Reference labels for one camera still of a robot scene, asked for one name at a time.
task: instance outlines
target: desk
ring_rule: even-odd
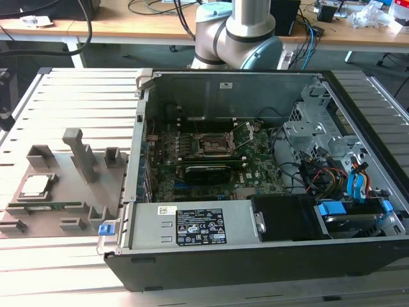
[[[301,9],[311,24],[325,29],[325,34],[317,48],[332,51],[373,51],[373,52],[409,52],[409,35],[395,35],[389,28],[382,27],[353,29],[346,19],[334,19],[333,23],[318,22],[316,14],[306,10],[305,4],[313,0],[302,0]],[[130,43],[153,45],[194,45],[184,32],[177,16],[144,16],[130,12],[128,0],[102,0],[101,7],[93,20],[93,43]],[[172,8],[171,4],[155,4],[159,10]],[[143,3],[133,7],[137,11],[148,12]],[[186,20],[195,31],[197,6],[184,9]],[[2,20],[0,24],[16,40],[40,42],[64,42],[70,51],[76,50],[78,43],[85,42],[88,35],[87,25],[83,21],[55,21],[56,27],[47,29],[26,29],[17,20]],[[10,40],[0,32],[0,39]],[[305,40],[305,31],[296,25],[293,36],[282,37],[283,52],[279,68],[287,69],[291,55]],[[81,68],[85,62],[81,55],[73,56],[74,66]]]

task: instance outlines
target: white table leg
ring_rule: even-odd
[[[351,63],[353,57],[353,51],[348,51],[348,54],[345,57],[345,63]]]
[[[277,69],[288,69],[297,47],[297,43],[284,43],[282,45],[282,52]]]
[[[77,50],[81,45],[77,36],[68,36],[64,38],[64,43],[66,43],[69,51]],[[76,54],[71,57],[72,63],[75,68],[86,68],[85,58],[82,53]]]

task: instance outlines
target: warning label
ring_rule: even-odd
[[[222,209],[177,210],[176,238],[179,246],[226,244]]]

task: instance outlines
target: electronic device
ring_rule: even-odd
[[[119,234],[104,260],[126,289],[361,276],[409,256],[394,142],[409,117],[376,80],[143,69],[136,82],[123,214],[99,229]]]
[[[272,0],[270,13],[275,19],[274,35],[291,36],[301,0]]]
[[[81,0],[85,10],[88,13],[89,19],[92,20],[98,10],[100,0]],[[1,13],[15,13],[35,10],[39,7],[50,4],[52,0],[0,0]],[[84,12],[82,11],[78,1],[64,0],[57,3],[55,6],[42,10],[36,14],[37,16],[48,16],[51,19],[72,19],[85,20]]]
[[[322,4],[317,13],[317,20],[322,22],[332,22],[334,14],[337,10],[337,6]]]

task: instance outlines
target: side panel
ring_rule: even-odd
[[[129,291],[361,276],[409,256],[409,242],[363,242],[114,256],[104,260]]]

